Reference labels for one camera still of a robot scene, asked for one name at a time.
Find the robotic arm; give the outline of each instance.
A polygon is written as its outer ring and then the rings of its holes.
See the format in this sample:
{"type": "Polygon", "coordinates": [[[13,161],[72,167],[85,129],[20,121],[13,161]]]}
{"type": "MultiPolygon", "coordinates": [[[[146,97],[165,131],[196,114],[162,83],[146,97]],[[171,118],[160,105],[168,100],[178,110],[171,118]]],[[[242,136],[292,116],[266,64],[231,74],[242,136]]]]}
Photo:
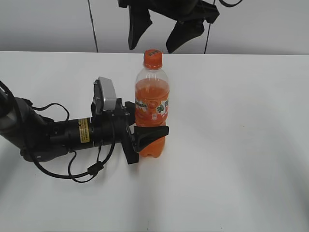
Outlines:
{"type": "MultiPolygon", "coordinates": [[[[234,7],[235,4],[219,2],[225,7],[234,7]]],[[[169,53],[174,52],[185,42],[203,34],[203,22],[214,23],[219,11],[214,4],[202,0],[118,0],[119,7],[129,8],[130,31],[129,48],[134,49],[142,34],[150,27],[149,10],[176,20],[175,27],[166,42],[169,53]]]]}
{"type": "Polygon", "coordinates": [[[112,81],[99,77],[94,82],[94,97],[91,103],[92,117],[54,122],[35,112],[45,110],[37,108],[27,99],[14,97],[11,91],[0,81],[0,135],[20,148],[21,156],[47,175],[56,178],[73,179],[86,175],[96,176],[110,158],[115,143],[121,143],[128,164],[139,161],[138,152],[151,142],[168,135],[168,126],[141,128],[130,125],[135,123],[135,104],[116,98],[112,81]],[[45,170],[40,162],[50,161],[68,152],[100,147],[112,144],[106,159],[97,162],[80,175],[57,175],[45,170]]]}

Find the white tabletop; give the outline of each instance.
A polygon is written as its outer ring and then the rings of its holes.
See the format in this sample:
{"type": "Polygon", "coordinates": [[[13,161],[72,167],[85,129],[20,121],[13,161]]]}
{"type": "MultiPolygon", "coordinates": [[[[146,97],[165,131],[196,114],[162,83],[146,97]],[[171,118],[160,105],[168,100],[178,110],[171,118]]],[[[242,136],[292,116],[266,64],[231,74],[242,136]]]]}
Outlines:
{"type": "MultiPolygon", "coordinates": [[[[133,101],[141,68],[142,54],[0,52],[15,96],[59,102],[71,118],[91,115],[98,76],[133,101]]],[[[158,159],[128,166],[117,145],[77,184],[44,175],[1,137],[0,231],[309,231],[309,56],[165,54],[164,70],[170,134],[158,159]]],[[[79,151],[73,172],[96,153],[79,151]]],[[[43,165],[67,174],[71,157],[43,165]]]]}

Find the orange soda bottle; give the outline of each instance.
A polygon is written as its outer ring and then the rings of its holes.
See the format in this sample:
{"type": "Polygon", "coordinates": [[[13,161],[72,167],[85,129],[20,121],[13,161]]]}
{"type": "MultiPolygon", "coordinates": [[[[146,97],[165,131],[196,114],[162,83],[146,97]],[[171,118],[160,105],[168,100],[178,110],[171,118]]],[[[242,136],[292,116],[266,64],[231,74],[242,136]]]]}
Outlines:
{"type": "MultiPolygon", "coordinates": [[[[135,82],[135,121],[139,127],[165,126],[169,112],[169,79],[162,70],[162,52],[147,50],[144,69],[135,82]]],[[[146,146],[140,155],[159,157],[165,137],[146,146]]]]}

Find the cable connector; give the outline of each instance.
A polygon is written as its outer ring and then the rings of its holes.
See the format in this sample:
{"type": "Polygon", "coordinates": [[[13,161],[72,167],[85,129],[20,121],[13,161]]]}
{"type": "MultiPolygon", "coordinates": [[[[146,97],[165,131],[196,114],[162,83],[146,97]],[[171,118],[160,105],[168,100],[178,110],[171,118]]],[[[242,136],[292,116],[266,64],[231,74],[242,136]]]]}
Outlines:
{"type": "Polygon", "coordinates": [[[94,165],[90,166],[87,170],[90,175],[96,175],[99,171],[104,168],[103,163],[101,161],[95,163],[94,165]]]}

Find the yellow label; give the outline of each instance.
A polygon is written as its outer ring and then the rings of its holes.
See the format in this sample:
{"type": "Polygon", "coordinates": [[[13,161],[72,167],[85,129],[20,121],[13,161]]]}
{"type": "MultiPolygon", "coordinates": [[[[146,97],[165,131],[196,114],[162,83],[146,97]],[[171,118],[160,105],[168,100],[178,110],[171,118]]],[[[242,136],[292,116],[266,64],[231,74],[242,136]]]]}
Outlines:
{"type": "Polygon", "coordinates": [[[89,136],[89,127],[88,127],[88,119],[82,118],[78,120],[79,125],[79,137],[81,138],[81,143],[89,143],[90,136],[89,136]]]}

